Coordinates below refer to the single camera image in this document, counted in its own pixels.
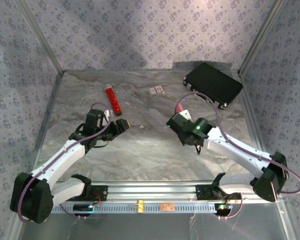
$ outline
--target black case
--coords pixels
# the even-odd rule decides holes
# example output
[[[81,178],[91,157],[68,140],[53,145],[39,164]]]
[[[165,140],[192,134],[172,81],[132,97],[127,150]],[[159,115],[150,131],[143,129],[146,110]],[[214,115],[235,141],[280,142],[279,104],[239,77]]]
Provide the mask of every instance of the black case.
[[[183,85],[193,92],[207,95],[213,102],[218,102],[219,109],[229,106],[243,88],[240,82],[205,62],[185,76]]]

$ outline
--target red cylinder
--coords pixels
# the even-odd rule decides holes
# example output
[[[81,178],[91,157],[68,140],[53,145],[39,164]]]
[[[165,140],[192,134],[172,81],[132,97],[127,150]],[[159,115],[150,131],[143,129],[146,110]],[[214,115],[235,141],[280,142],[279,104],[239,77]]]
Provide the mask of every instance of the red cylinder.
[[[122,114],[121,112],[121,108],[119,106],[119,103],[117,101],[117,98],[115,96],[115,93],[114,91],[112,90],[112,86],[110,84],[106,84],[105,85],[105,92],[108,96],[108,99],[111,103],[111,106],[112,106],[112,109],[113,109],[113,112],[116,116],[120,116]]]

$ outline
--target marble floor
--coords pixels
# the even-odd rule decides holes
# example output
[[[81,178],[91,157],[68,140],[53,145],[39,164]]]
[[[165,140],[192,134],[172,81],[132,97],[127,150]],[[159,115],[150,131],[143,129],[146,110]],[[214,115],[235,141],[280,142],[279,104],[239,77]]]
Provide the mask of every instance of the marble floor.
[[[112,84],[122,109],[120,118],[131,128],[107,147],[92,149],[73,164],[61,181],[73,174],[93,181],[140,180],[213,180],[218,173],[233,175],[247,171],[231,159],[194,146],[182,146],[176,134],[166,126],[177,100],[189,93],[182,85],[187,72],[71,72],[65,73],[48,125],[37,167],[46,162],[67,141],[77,126],[85,122],[90,106],[100,102],[111,106],[104,91]],[[149,88],[162,85],[165,93],[150,96]],[[213,107],[196,96],[182,101],[192,119],[215,121]],[[225,131],[251,145],[239,99],[220,111]]]

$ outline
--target yellow clip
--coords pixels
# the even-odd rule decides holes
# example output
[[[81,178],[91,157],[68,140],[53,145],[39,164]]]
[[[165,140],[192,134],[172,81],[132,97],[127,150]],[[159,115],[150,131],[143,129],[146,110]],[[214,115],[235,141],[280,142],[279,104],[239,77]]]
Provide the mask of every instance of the yellow clip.
[[[137,213],[143,214],[145,212],[145,201],[138,200],[137,205],[138,205]]]

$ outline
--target floral wallpaper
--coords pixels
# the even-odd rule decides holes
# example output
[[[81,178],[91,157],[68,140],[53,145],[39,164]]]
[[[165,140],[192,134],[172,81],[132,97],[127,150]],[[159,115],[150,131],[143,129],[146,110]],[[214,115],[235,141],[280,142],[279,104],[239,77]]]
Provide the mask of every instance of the floral wallpaper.
[[[287,1],[244,81],[267,149],[300,175],[300,0]],[[300,194],[284,197],[300,236]]]
[[[28,0],[64,70],[237,70],[273,2]]]
[[[0,1],[0,240],[15,177],[33,167],[56,75],[15,2]]]

